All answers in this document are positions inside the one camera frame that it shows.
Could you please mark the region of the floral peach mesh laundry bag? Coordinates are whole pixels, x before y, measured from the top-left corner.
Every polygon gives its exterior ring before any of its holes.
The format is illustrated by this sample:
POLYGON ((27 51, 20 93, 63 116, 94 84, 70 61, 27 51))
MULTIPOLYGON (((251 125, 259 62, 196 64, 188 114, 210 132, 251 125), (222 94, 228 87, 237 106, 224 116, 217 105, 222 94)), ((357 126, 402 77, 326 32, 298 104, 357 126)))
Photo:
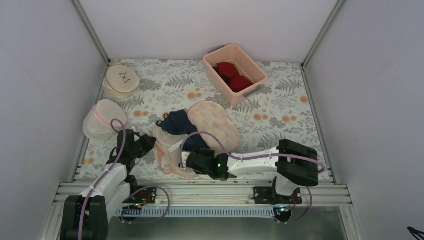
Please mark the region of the floral peach mesh laundry bag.
POLYGON ((153 136, 159 153, 167 160, 171 173, 182 178, 195 178, 198 175, 189 168, 180 167, 180 147, 193 135, 200 135, 210 150, 216 155, 234 151, 241 144, 241 134, 230 120, 223 106, 212 101, 195 104, 187 112, 188 118, 198 131, 190 135, 171 135, 157 125, 153 128, 153 136))

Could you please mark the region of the navy blue bra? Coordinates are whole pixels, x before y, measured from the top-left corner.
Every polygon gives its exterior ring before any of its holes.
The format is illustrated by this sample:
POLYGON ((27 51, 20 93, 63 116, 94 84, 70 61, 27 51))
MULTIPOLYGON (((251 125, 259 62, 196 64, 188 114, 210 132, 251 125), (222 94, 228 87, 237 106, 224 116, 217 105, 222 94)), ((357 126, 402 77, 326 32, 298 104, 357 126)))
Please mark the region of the navy blue bra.
MULTIPOLYGON (((190 135, 198 131, 184 109, 165 114, 164 119, 157 121, 156 125, 174 136, 190 135)), ((200 134, 192 135, 183 145, 183 151, 192 152, 196 149, 210 149, 200 134)))

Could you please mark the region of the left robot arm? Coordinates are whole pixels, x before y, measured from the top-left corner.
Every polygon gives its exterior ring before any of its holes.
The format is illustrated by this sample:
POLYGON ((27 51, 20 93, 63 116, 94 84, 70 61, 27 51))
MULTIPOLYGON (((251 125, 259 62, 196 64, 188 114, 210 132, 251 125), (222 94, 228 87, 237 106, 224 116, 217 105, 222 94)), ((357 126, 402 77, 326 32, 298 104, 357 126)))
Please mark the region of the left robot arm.
POLYGON ((86 190, 67 197, 60 230, 62 240, 105 240, 109 223, 124 201, 139 197, 136 177, 131 175, 137 159, 153 150, 157 139, 131 129, 121 130, 102 175, 86 190))

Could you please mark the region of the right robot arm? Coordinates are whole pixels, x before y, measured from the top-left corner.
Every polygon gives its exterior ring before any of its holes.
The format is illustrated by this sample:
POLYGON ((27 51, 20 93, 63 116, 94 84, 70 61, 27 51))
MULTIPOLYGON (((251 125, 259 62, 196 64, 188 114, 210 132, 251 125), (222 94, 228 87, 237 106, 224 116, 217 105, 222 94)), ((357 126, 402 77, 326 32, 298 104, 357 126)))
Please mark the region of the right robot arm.
POLYGON ((196 149, 182 151, 180 158, 181 168, 223 182, 244 175, 275 173, 270 195, 278 204, 289 199, 300 186, 318 186, 319 173, 325 170, 316 150, 288 139, 260 152, 216 154, 211 149, 196 149))

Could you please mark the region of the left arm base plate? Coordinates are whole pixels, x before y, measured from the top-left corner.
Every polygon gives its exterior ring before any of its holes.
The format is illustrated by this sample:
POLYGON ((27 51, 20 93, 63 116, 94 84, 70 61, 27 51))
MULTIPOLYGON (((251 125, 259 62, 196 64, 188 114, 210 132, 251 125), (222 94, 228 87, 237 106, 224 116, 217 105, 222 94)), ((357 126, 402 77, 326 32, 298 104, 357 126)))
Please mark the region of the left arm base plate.
POLYGON ((154 204, 156 201, 157 188, 149 187, 137 192, 135 195, 124 201, 124 204, 146 205, 154 204))

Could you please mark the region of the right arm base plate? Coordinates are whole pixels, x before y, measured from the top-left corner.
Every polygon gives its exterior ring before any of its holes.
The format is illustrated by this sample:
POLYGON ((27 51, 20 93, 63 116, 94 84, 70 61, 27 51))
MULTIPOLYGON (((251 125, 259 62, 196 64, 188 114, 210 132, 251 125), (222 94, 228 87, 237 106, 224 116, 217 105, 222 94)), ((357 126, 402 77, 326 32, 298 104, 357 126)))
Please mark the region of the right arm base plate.
POLYGON ((273 187, 257 186, 253 188, 252 200, 257 205, 298 205, 302 204, 300 188, 296 188, 289 196, 279 195, 273 187))

